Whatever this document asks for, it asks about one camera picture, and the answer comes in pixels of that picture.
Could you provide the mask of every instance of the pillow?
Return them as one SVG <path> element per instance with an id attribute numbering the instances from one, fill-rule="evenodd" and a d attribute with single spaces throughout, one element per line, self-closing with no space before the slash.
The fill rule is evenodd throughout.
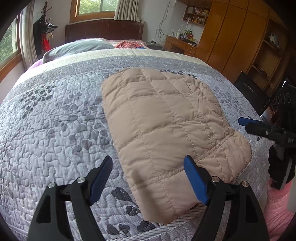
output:
<path id="1" fill-rule="evenodd" d="M 75 42 L 77 42 L 77 41 L 90 41 L 90 40 L 101 41 L 101 42 L 106 42 L 107 43 L 107 41 L 105 39 L 103 39 L 103 38 L 79 39 L 79 40 L 76 40 Z"/>
<path id="2" fill-rule="evenodd" d="M 55 59 L 61 58 L 63 56 L 72 55 L 76 53 L 82 53 L 93 50 L 102 50 L 102 49 L 113 49 L 112 44 L 97 41 L 97 40 L 79 40 L 71 43 L 64 44 L 62 46 L 51 49 L 46 52 L 43 56 L 42 63 L 47 63 Z"/>

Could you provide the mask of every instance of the window frame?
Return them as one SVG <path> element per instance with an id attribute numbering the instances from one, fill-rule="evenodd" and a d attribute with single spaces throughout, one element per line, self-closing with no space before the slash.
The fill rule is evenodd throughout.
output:
<path id="1" fill-rule="evenodd" d="M 15 26 L 12 29 L 12 37 L 14 43 L 13 49 L 15 47 L 17 49 L 0 63 L 0 83 L 22 61 L 22 54 L 20 51 L 20 14 L 16 17 Z"/>
<path id="2" fill-rule="evenodd" d="M 70 23 L 101 18 L 114 18 L 115 16 L 115 11 L 102 11 L 79 14 L 79 6 L 80 0 L 72 0 L 70 10 Z"/>

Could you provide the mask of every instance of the wooden wardrobe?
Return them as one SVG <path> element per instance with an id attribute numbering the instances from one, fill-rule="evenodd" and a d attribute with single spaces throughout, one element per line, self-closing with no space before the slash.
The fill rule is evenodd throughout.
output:
<path id="1" fill-rule="evenodd" d="M 254 73 L 252 65 L 258 55 L 262 55 L 268 48 L 267 35 L 273 33 L 269 31 L 269 26 L 285 29 L 280 18 L 263 0 L 214 0 L 194 56 L 235 82 L 241 71 Z M 286 34 L 276 30 L 275 33 Z M 282 42 L 282 57 L 272 60 L 275 63 L 272 64 L 273 69 L 269 70 L 270 76 L 266 82 L 256 83 L 268 95 L 273 93 L 267 86 L 275 81 L 271 78 L 277 68 L 283 69 L 289 59 L 287 38 Z"/>

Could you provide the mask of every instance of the electrical cable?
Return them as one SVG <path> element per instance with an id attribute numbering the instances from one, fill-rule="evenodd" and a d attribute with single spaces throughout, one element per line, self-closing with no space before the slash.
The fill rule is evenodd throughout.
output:
<path id="1" fill-rule="evenodd" d="M 189 56 L 190 56 L 190 54 L 191 54 L 191 51 L 192 51 L 193 47 L 194 47 L 194 46 L 191 47 L 191 50 L 190 50 Z"/>
<path id="2" fill-rule="evenodd" d="M 165 9 L 165 12 L 163 14 L 163 19 L 162 19 L 161 23 L 159 24 L 159 29 L 157 29 L 156 32 L 155 32 L 155 35 L 158 35 L 158 39 L 159 39 L 160 42 L 164 42 L 163 40 L 161 40 L 161 37 L 162 37 L 162 35 L 165 36 L 165 34 L 163 33 L 161 28 L 162 28 L 162 25 L 163 25 L 164 21 L 166 20 L 166 18 L 168 16 L 168 9 L 169 9 L 169 6 L 170 6 L 170 1 L 171 0 L 168 0 L 168 5 L 167 5 L 167 7 Z"/>

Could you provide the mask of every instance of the black glove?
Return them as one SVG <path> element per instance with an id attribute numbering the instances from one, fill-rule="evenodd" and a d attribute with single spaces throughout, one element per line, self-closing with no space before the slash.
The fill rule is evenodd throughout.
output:
<path id="1" fill-rule="evenodd" d="M 274 182 L 277 183 L 277 185 L 274 185 L 274 187 L 276 187 L 277 189 L 280 189 L 284 181 L 288 164 L 289 164 L 289 159 L 287 159 L 288 161 L 285 161 L 285 162 L 283 161 L 284 154 L 289 155 L 289 157 L 292 157 L 292 160 L 293 160 L 291 170 L 288 175 L 288 179 L 286 181 L 286 183 L 289 183 L 295 176 L 295 164 L 296 164 L 295 148 L 289 148 L 289 149 L 277 148 L 276 150 L 274 146 L 272 146 L 269 149 L 268 161 L 270 165 L 269 165 L 268 173 L 270 177 L 274 180 Z"/>

